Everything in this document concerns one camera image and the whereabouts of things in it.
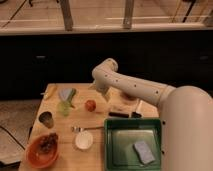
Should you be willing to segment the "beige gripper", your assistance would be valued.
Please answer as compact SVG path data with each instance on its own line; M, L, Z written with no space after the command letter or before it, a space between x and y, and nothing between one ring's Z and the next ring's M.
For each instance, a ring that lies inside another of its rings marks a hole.
M100 93L106 102L108 102L110 100L110 93L109 93L108 86L106 86L98 81L93 81L91 83L91 85L89 86L89 89L96 90L98 93Z

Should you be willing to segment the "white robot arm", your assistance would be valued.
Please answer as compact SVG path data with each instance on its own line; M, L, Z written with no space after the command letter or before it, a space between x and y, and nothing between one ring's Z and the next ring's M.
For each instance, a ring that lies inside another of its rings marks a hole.
M195 86L173 87L118 72L108 58L92 70L93 87L114 87L158 110L162 125L162 171L213 171L213 97Z

